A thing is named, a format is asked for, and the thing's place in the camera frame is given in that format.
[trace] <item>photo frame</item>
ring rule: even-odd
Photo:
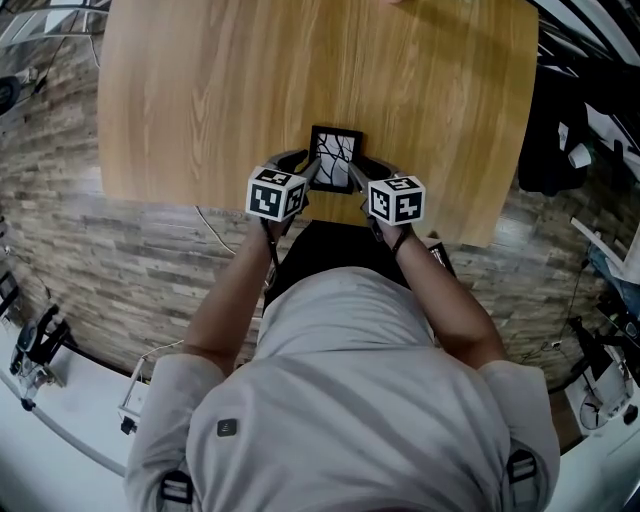
[[[360,156],[362,132],[313,126],[309,144],[309,161],[321,159],[320,170],[311,182],[312,190],[351,194],[353,182],[349,178],[348,164]]]

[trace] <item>shirt logo patch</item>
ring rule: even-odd
[[[218,437],[235,436],[238,432],[238,420],[229,418],[218,422]]]

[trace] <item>black picture frame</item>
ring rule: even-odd
[[[322,135],[348,137],[350,139],[353,139],[351,160],[348,160],[348,161],[352,161],[360,156],[360,152],[362,151],[362,139],[363,139],[362,132],[358,132],[355,130],[344,130],[342,128],[331,128],[329,126],[314,125],[311,127],[311,142],[309,144],[309,162],[312,162],[318,157],[319,154],[322,154],[322,148],[318,147],[318,141],[320,140]],[[354,185],[349,176],[347,176],[347,179],[348,181],[347,181],[346,187],[332,185],[329,183],[319,183],[314,179],[311,182],[310,188],[312,190],[320,190],[323,192],[351,194],[353,193]]]

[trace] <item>black clip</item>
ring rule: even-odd
[[[509,457],[507,463],[507,473],[509,475],[509,483],[515,484],[527,478],[536,476],[538,466],[536,459],[530,452],[526,450],[518,450]]]
[[[165,500],[190,505],[193,501],[193,482],[182,471],[171,471],[162,479],[160,496]]]

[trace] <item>person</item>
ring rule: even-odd
[[[271,263],[251,225],[183,353],[156,364],[132,510],[545,508],[560,454],[543,372],[506,360],[489,315],[413,231],[393,254],[401,230],[380,227],[384,242],[304,229],[265,293],[255,357],[234,371]],[[282,230],[271,223],[275,241]]]

